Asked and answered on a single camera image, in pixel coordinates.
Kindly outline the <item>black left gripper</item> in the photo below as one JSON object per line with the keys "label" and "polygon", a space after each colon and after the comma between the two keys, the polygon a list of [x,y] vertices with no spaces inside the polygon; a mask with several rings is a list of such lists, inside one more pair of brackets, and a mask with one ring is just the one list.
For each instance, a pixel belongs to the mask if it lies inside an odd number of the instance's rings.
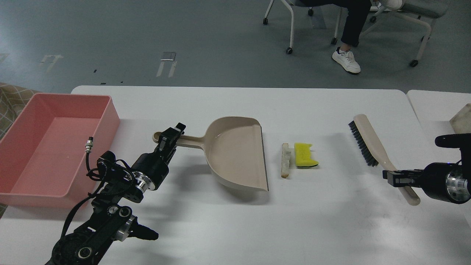
{"label": "black left gripper", "polygon": [[178,123],[161,132],[158,137],[158,149],[151,153],[143,153],[131,166],[133,171],[143,173],[152,185],[149,189],[157,190],[169,173],[169,163],[175,153],[176,142],[184,134],[186,125]]}

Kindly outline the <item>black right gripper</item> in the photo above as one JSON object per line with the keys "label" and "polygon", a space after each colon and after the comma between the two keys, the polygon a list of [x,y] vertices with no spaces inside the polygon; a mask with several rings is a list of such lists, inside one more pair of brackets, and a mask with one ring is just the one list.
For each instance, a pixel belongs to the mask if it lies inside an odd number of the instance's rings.
{"label": "black right gripper", "polygon": [[[383,170],[382,177],[388,176],[400,177],[391,180],[393,187],[418,187],[419,183],[424,193],[432,199],[462,201],[462,193],[457,190],[457,181],[462,176],[460,165],[432,163],[425,169]],[[419,178],[418,183],[412,178]]]}

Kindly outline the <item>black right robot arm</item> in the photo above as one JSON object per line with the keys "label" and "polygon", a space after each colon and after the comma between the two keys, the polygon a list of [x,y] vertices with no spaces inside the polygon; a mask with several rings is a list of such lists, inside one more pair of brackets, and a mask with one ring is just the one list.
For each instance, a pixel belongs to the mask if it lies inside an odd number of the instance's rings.
{"label": "black right robot arm", "polygon": [[417,187],[430,198],[453,204],[464,204],[471,198],[471,135],[448,134],[435,138],[441,148],[459,149],[461,159],[456,163],[434,162],[424,169],[383,170],[382,177],[397,188]]}

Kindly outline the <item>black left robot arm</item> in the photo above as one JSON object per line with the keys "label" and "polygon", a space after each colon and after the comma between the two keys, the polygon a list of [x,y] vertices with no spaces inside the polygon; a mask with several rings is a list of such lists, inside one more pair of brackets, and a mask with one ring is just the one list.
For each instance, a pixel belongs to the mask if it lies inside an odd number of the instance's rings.
{"label": "black left robot arm", "polygon": [[154,151],[143,153],[132,166],[106,151],[97,159],[96,167],[90,168],[90,137],[86,145],[87,176],[100,184],[67,215],[47,264],[97,265],[117,240],[157,240],[158,233],[139,224],[132,209],[120,206],[119,201],[124,198],[140,203],[145,191],[159,188],[169,173],[169,163],[185,128],[178,123],[166,129],[159,135]]}

